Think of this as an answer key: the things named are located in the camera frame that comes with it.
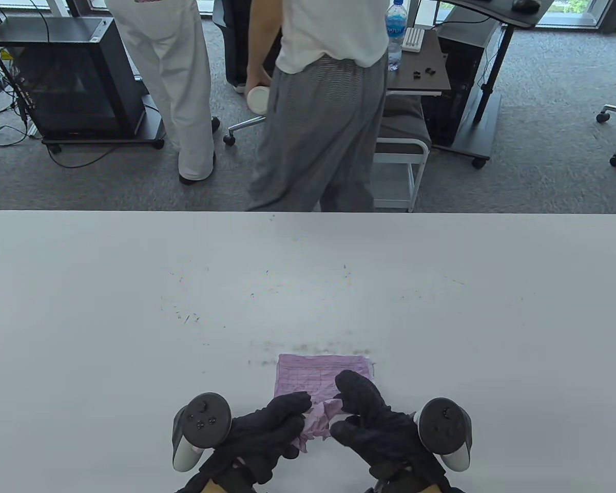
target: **white keyboard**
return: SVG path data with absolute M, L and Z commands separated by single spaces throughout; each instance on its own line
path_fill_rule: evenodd
M 401 43 L 401 48 L 404 51 L 420 52 L 422 47 L 422 39 L 425 37 L 425 30 L 420 28 L 406 28 L 404 42 Z

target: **white cup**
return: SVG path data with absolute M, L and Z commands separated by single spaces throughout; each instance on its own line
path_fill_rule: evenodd
M 249 96 L 246 97 L 246 105 L 256 115 L 266 114 L 266 105 L 269 101 L 269 88 L 264 85 L 258 85 L 249 91 Z

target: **white pants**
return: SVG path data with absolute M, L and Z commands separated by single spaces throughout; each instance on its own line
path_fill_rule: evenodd
M 187 179 L 212 173 L 210 65 L 196 0 L 106 0 Z

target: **striped pants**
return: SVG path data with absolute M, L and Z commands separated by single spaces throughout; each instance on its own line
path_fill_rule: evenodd
M 249 188 L 250 211 L 373 212 L 370 173 L 387 56 L 369 68 L 329 56 L 276 69 Z

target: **crumpled purple paper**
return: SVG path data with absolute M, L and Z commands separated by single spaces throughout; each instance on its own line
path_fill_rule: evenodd
M 303 431 L 299 438 L 292 442 L 303 453 L 306 453 L 306 443 L 316 437 L 326 440 L 331 436 L 329 422 L 342 411 L 342 401 L 340 399 L 328 399 L 313 406 L 313 409 L 306 415 Z

